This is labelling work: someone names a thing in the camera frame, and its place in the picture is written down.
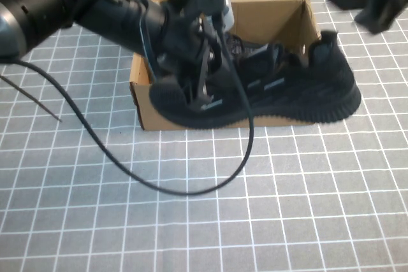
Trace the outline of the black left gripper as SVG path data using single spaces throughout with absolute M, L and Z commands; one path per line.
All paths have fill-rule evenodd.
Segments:
M 234 24 L 231 0 L 165 0 L 149 3 L 149 68 L 153 78 L 179 75 L 201 65 L 190 102 L 192 110 L 209 110 L 220 102 L 208 95 L 214 53 L 221 37 L 215 34 Z

